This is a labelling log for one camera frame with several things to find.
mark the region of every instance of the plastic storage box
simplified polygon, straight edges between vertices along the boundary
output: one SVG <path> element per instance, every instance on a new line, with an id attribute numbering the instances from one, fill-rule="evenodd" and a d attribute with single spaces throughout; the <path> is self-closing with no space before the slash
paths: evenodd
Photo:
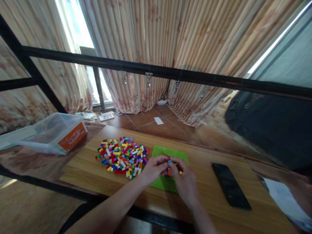
<path id="1" fill-rule="evenodd" d="M 28 131 L 30 136 L 12 143 L 40 153 L 58 155 L 67 155 L 87 133 L 83 116 L 62 113 L 53 113 L 21 130 Z"/>

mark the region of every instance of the green lego brick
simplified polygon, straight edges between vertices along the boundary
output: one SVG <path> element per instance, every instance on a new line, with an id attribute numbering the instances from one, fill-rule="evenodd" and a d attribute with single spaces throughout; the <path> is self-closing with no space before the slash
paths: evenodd
<path id="1" fill-rule="evenodd" d="M 166 147 L 154 145 L 152 157 L 156 157 L 157 155 L 160 155 L 160 154 L 167 155 L 167 156 L 174 157 L 174 158 L 183 159 L 189 165 L 188 154 L 184 151 L 179 151 L 175 149 L 173 150 L 173 149 L 169 149 Z M 176 192 L 176 193 L 178 192 L 175 187 L 176 186 L 175 179 L 168 177 L 168 176 L 163 176 L 163 175 L 159 176 L 158 179 L 154 183 L 151 184 L 151 186 L 158 188 L 158 189 L 170 191 L 170 192 Z"/>

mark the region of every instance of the black phone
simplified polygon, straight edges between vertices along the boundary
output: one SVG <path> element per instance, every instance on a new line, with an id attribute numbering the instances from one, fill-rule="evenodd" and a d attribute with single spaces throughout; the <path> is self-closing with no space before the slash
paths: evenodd
<path id="1" fill-rule="evenodd" d="M 252 210 L 247 198 L 239 187 L 229 167 L 223 164 L 213 163 L 212 168 L 230 206 L 245 210 Z"/>

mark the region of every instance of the beige curtain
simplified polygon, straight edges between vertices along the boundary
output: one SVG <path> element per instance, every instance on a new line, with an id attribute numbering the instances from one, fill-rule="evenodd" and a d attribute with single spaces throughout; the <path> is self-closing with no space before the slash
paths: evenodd
<path id="1" fill-rule="evenodd" d="M 80 0 L 98 55 L 240 77 L 280 32 L 302 0 Z M 105 71 L 116 107 L 122 112 L 150 110 L 166 79 Z M 226 89 L 182 82 L 169 89 L 169 108 L 198 126 Z"/>
<path id="2" fill-rule="evenodd" d="M 0 14 L 22 45 L 79 53 L 78 44 L 64 24 L 55 0 L 2 0 Z M 29 77 L 3 40 L 0 80 Z M 84 66 L 32 58 L 69 113 L 91 111 L 92 98 Z M 51 105 L 38 87 L 1 92 L 0 133 L 33 124 L 51 113 Z"/>
<path id="3" fill-rule="evenodd" d="M 174 67 L 242 77 L 302 2 L 202 1 L 188 5 Z M 175 94 L 175 85 L 171 82 L 169 108 L 193 127 L 207 118 L 227 90 L 181 82 Z"/>

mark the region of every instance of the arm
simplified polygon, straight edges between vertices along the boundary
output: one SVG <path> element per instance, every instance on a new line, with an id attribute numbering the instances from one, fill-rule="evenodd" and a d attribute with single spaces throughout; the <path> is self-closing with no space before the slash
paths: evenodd
<path id="1" fill-rule="evenodd" d="M 195 173 L 182 159 L 172 158 L 172 161 L 177 163 L 178 167 L 183 172 L 180 175 L 177 166 L 174 163 L 170 163 L 170 167 L 175 177 L 176 188 L 181 199 L 185 202 L 186 206 L 192 213 L 196 231 L 200 234 L 218 234 L 218 231 L 214 227 L 211 218 L 206 213 L 205 208 L 199 200 Z"/>
<path id="2" fill-rule="evenodd" d="M 140 193 L 167 168 L 168 157 L 151 158 L 142 173 L 78 220 L 69 233 L 113 233 Z"/>

